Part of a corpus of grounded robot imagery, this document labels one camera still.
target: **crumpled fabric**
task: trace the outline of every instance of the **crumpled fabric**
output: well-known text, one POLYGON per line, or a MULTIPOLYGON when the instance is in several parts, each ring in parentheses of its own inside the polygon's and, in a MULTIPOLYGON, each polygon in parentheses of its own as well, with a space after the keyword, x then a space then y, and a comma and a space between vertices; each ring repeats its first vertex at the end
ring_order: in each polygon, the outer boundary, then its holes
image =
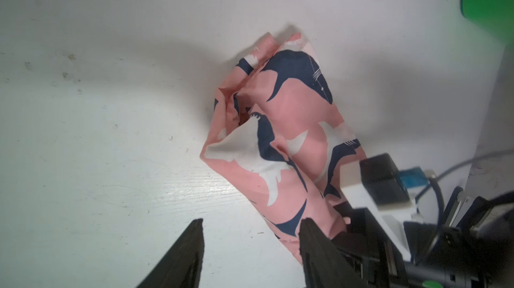
POLYGON ((299 225, 346 230, 339 167, 365 158, 333 103, 311 44, 267 34, 217 89, 201 159, 253 204, 301 262, 299 225))

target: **white table surface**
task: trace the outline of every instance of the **white table surface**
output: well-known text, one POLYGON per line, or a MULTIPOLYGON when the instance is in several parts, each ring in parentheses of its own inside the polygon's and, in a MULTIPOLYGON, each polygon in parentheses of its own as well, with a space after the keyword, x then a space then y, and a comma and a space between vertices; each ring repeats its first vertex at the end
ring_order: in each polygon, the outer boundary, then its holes
POLYGON ((473 155, 503 46, 459 0, 0 0, 1 286, 133 287, 203 218, 201 287, 304 287, 198 158, 215 86, 296 28, 368 155, 473 155))

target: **navy bird print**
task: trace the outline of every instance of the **navy bird print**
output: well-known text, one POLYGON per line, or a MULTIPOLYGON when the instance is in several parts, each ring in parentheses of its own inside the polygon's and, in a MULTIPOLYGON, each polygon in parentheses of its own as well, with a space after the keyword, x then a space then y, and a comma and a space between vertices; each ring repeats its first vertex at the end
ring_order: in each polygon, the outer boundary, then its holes
POLYGON ((248 76, 254 71, 254 68, 244 58, 241 58, 236 66, 241 68, 248 76))
POLYGON ((357 154, 355 149, 358 148, 359 146, 360 146, 360 143, 359 143, 358 139, 354 139, 354 140, 345 142, 343 144, 334 146, 334 149, 332 150, 332 157, 330 158, 330 164, 328 165, 327 183, 326 183, 325 192, 323 193, 323 196, 335 195, 338 198, 341 198, 339 191, 331 184, 332 177, 334 176, 334 170, 336 169, 336 165, 340 159, 342 159, 343 157, 345 157, 347 155, 357 154))
POLYGON ((239 115, 239 102, 237 101, 237 98, 235 97, 237 95, 237 92, 234 94, 234 108, 237 111, 237 115, 239 115))
POLYGON ((305 185, 305 181, 303 180, 302 175, 300 174, 300 170, 296 166, 296 164, 292 161, 291 158, 289 160, 285 160, 284 156, 282 156, 279 151, 275 150, 273 146, 271 146, 271 142, 275 140, 275 134, 273 133, 273 128, 271 127, 271 123, 266 115, 262 115, 257 112, 253 112, 250 117, 259 118, 258 121, 258 129, 257 129, 257 139, 259 140, 259 153, 262 158, 267 161, 275 161, 275 162, 285 162, 286 164, 292 166, 292 168, 296 171, 300 181, 307 191, 307 186, 305 185))
POLYGON ((300 208, 298 213, 291 220, 286 221, 284 223, 279 223, 279 224, 274 224, 273 222, 272 223, 275 225, 275 227, 279 228, 279 230, 282 231, 283 233, 287 233, 289 235, 292 235, 293 237, 296 237, 296 227, 298 227, 298 224, 300 223, 300 220, 302 218, 302 215, 303 215, 306 205, 307 205, 307 200, 305 200, 305 202, 303 203, 303 206, 300 208))
POLYGON ((317 92, 329 104, 332 94, 316 61, 303 51, 282 50, 276 53, 262 69, 277 72, 277 81, 268 101, 279 92, 282 84, 290 79, 299 79, 305 86, 317 92))

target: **bird pattern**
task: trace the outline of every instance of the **bird pattern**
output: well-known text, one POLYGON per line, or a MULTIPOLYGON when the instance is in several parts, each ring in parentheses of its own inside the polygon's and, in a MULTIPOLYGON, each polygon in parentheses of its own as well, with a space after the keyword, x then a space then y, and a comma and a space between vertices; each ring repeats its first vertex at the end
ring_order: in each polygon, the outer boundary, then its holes
POLYGON ((264 36, 218 90, 214 109, 201 159, 247 197, 299 261, 302 219, 312 218, 329 238, 345 229, 332 207, 344 199, 334 175, 338 164, 365 154, 304 36, 282 46, 264 36))
POLYGON ((272 100, 282 85, 288 79, 298 79, 308 88, 317 92, 329 104, 332 104, 332 94, 321 69, 313 57, 303 51, 281 50, 273 56, 262 69, 277 72, 277 81, 268 101, 272 100))

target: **white bird print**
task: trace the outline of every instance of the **white bird print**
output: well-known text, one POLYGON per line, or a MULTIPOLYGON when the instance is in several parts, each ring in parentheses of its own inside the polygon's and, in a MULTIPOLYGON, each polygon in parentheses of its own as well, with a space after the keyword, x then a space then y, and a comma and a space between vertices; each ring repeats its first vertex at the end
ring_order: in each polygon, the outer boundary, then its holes
POLYGON ((279 195, 277 182, 281 181, 281 171, 289 170, 291 165, 284 161, 266 160, 259 151, 258 129, 261 117, 252 115, 243 125, 236 128, 221 142, 207 146, 205 157, 235 160, 243 169, 258 173, 269 190, 268 206, 275 203, 279 195))
POLYGON ((295 137, 293 139, 287 139, 286 140, 287 150, 289 150, 289 155, 290 156, 293 156, 296 153, 298 153, 298 151, 302 147, 303 143, 305 142, 305 138, 307 138, 307 133, 308 132, 309 132, 309 130, 305 130, 304 132, 299 134, 297 137, 295 137))
POLYGON ((218 134, 218 141, 221 141, 222 139, 224 139, 225 137, 227 137, 227 128, 223 128, 220 133, 218 134))

